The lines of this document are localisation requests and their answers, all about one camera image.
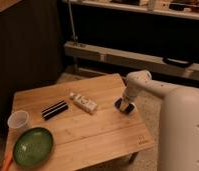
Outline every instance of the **gray carpet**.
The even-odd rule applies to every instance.
[[[86,77],[63,73],[57,80],[57,84],[68,81],[85,79]],[[136,105],[143,117],[152,137],[155,140],[153,148],[138,153],[132,164],[128,163],[130,156],[124,156],[112,161],[101,163],[81,171],[156,171],[157,170],[157,146],[158,146],[158,120],[161,100],[147,92],[141,92],[136,99]],[[5,150],[5,138],[0,137],[0,166]]]

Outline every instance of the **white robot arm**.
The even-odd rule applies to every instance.
[[[199,89],[151,79],[149,71],[126,77],[120,111],[141,90],[164,99],[160,111],[159,171],[199,171]]]

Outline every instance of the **paper cup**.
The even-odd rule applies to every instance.
[[[18,138],[30,128],[29,113],[23,110],[16,111],[8,118],[9,130],[13,131],[14,138]]]

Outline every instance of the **green bowl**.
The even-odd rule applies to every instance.
[[[23,168],[39,166],[48,159],[53,147],[53,136],[49,130],[36,127],[24,132],[13,150],[15,163]]]

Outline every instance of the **wooden table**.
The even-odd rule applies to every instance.
[[[13,111],[28,111],[31,126],[45,127],[54,137],[52,155],[34,170],[77,170],[152,147],[154,141],[138,111],[124,115],[114,107],[124,88],[120,75],[112,74],[17,92]],[[70,92],[94,100],[98,104],[94,115],[75,106]],[[44,121],[41,111],[60,100],[65,100],[69,109]],[[12,148],[9,131],[6,153]],[[20,169],[12,163],[10,170]]]

